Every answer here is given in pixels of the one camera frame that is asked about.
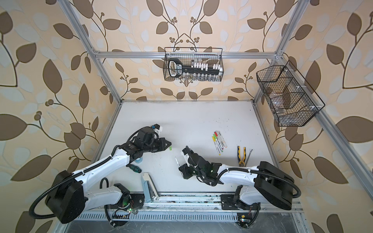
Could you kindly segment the white marker yellow end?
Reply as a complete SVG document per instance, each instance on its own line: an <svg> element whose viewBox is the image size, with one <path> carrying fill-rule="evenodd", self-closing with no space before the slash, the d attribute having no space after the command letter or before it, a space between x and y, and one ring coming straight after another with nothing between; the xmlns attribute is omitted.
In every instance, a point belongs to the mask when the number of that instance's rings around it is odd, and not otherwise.
<svg viewBox="0 0 373 233"><path fill-rule="evenodd" d="M215 147L216 147L216 150L217 150L217 152L218 152L218 155L220 156L220 155L221 155L221 153L220 153L220 148L219 148L219 146L218 146L218 144L217 144L217 141L216 141L215 136L212 136L212 139L213 139L214 145L215 145Z"/></svg>

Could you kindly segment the white marker green end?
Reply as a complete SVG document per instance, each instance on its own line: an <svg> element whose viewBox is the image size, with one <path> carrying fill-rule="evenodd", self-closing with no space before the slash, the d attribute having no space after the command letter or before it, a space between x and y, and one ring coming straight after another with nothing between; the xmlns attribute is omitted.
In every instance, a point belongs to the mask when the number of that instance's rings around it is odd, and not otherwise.
<svg viewBox="0 0 373 233"><path fill-rule="evenodd" d="M222 145L222 143L219 141L219 139L218 139L218 135L217 135L216 132L214 133L214 139L215 139L215 141L216 141L216 143L217 143L217 146L219 147L220 151L223 152L223 145Z"/></svg>

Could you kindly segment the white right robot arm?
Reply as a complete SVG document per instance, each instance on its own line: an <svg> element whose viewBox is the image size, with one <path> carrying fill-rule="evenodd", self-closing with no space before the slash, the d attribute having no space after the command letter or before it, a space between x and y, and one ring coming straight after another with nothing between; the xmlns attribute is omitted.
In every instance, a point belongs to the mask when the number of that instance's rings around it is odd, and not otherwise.
<svg viewBox="0 0 373 233"><path fill-rule="evenodd" d="M223 205L248 210L252 206L258 208L262 203L269 203L282 210L291 210L293 199L301 196L294 179L266 161L254 167L232 167L210 163L189 147L185 147L181 155L185 164L179 167L179 171L185 180L195 176L210 187L237 185L231 200L221 200Z"/></svg>

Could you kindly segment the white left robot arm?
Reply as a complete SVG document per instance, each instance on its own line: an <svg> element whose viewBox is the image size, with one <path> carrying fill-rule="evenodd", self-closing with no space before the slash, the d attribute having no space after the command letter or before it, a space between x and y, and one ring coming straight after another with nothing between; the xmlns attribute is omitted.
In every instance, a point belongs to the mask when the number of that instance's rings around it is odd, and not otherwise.
<svg viewBox="0 0 373 233"><path fill-rule="evenodd" d="M97 207L117 205L130 208L130 191L122 184L110 184L107 176L123 168L131 167L132 162L144 153L165 151L172 144L159 134L158 124L143 127L134 132L128 140L116 145L105 158L92 165L59 173L51 188L43 192L31 204L29 216L33 219L56 217L63 224L70 223L84 211Z"/></svg>

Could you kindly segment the yellow black pliers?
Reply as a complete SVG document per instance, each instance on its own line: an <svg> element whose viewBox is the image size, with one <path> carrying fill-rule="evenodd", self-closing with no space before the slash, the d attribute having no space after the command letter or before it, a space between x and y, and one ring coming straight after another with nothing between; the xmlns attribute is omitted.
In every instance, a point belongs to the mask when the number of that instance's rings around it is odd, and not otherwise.
<svg viewBox="0 0 373 233"><path fill-rule="evenodd" d="M243 150L241 150L240 146L237 146L237 156L238 156L238 162L240 167L245 167L246 164L246 148L243 147Z"/></svg>

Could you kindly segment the green black screwdriver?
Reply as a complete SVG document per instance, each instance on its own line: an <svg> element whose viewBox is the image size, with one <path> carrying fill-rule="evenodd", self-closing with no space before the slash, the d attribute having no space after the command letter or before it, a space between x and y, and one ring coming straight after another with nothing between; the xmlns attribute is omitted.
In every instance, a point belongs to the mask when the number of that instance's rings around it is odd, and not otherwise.
<svg viewBox="0 0 373 233"><path fill-rule="evenodd" d="M141 168L138 167L138 166L135 166L135 165L133 165L133 164L129 164L128 167L129 167L132 171L134 171L135 173L142 173Z"/></svg>

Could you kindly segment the blue white stapler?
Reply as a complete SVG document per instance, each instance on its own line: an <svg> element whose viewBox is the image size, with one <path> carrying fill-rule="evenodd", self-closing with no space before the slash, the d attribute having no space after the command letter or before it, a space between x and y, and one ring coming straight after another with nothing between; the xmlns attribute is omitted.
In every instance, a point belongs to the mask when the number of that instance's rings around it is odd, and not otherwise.
<svg viewBox="0 0 373 233"><path fill-rule="evenodd" d="M144 193L144 202L145 203L151 203L154 200L159 200L159 194L158 191L153 183L153 180L149 173L143 173L141 177L141 183L143 187L143 193Z"/></svg>

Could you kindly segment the black socket holder tool set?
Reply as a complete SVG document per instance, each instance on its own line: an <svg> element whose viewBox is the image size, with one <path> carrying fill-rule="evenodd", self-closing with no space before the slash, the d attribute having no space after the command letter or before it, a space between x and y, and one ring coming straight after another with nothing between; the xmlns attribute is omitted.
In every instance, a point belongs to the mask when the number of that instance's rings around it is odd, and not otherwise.
<svg viewBox="0 0 373 233"><path fill-rule="evenodd" d="M166 63L166 71L169 72L171 77L189 77L192 78L204 78L204 77L219 77L223 76L224 70L220 64L213 64L212 66L208 63L198 62L195 60L190 60L182 62L180 59L171 58Z"/></svg>

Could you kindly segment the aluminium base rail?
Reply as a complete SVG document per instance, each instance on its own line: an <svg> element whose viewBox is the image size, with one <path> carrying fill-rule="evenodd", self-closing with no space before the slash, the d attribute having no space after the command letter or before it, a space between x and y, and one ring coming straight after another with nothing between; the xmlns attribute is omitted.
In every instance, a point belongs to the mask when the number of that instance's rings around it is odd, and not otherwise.
<svg viewBox="0 0 373 233"><path fill-rule="evenodd" d="M161 193L158 200L145 202L142 193L134 193L134 200L127 209L111 206L83 212L77 221L143 221L143 222L237 222L245 217L259 214L293 214L303 210L294 202L290 211L279 209L272 204L254 204L239 209L233 204L233 193Z"/></svg>

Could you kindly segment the aluminium frame corner post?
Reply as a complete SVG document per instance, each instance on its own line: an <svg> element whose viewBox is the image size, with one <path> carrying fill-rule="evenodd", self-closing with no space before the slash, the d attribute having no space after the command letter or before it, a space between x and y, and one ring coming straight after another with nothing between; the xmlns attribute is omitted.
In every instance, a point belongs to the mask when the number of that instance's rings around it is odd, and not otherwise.
<svg viewBox="0 0 373 233"><path fill-rule="evenodd" d="M61 0L57 1L60 8L64 12L65 16L69 20L70 24L72 25L73 29L75 30L77 36L80 39L84 49L87 51L89 57L91 58L94 66L97 68L98 72L103 79L103 82L107 85L107 88L110 90L111 94L113 95L114 100L121 105L121 97L118 94L118 91L111 81L108 72L106 71L103 63L100 61L98 57L96 57L95 52L96 50L92 46L88 36L85 34L83 26L80 24L78 17L75 15L71 3L69 1Z"/></svg>

